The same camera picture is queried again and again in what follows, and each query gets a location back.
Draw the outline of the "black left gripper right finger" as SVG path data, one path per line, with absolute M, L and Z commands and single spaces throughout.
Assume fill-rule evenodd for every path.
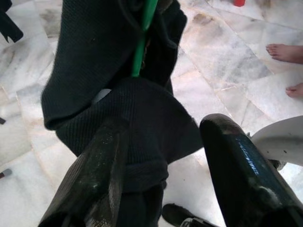
M 303 203 L 237 123 L 210 114 L 200 133 L 227 227 L 303 227 Z

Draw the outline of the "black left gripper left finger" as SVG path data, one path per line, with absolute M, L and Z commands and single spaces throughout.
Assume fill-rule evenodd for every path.
M 107 118 L 68 169 L 39 227 L 116 227 L 129 124 Z

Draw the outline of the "black ribbed knit garment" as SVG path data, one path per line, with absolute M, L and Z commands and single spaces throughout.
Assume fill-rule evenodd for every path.
M 107 118 L 129 124 L 116 227 L 158 227 L 168 165 L 203 144 L 174 97 L 170 76 L 187 18 L 178 0 L 159 0 L 143 67 L 132 77 L 143 36 L 144 0 L 63 0 L 52 74 L 42 93 L 45 127 L 78 158 Z

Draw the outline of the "green plastic hanger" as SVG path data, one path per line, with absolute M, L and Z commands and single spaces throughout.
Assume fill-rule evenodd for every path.
M 149 30 L 149 27 L 152 23 L 152 19 L 158 4 L 158 0 L 144 0 L 143 5 L 143 13 L 142 13 L 142 20 L 141 20 L 141 29 L 143 31 L 143 36 L 139 40 L 138 45 L 134 52 L 134 60 L 133 60 L 133 67 L 132 67 L 132 77 L 139 77 L 140 70 L 143 63 L 143 56 L 145 50 L 145 39 L 146 33 Z

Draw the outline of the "black cloth garment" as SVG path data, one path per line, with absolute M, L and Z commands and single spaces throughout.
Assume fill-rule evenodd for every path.
M 11 6 L 11 0 L 0 0 L 0 33 L 7 42 L 9 42 L 10 38 L 14 43 L 16 43 L 24 34 L 7 15 L 7 11 Z

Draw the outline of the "black robot foot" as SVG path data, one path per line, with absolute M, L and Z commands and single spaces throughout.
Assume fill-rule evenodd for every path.
M 176 204 L 164 205 L 162 217 L 174 227 L 217 227 Z

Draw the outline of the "bare human foot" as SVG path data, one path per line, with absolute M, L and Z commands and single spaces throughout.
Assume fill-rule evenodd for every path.
M 303 45 L 269 44 L 266 51 L 274 60 L 303 64 Z
M 303 98 L 303 83 L 287 87 L 285 92 L 291 98 Z

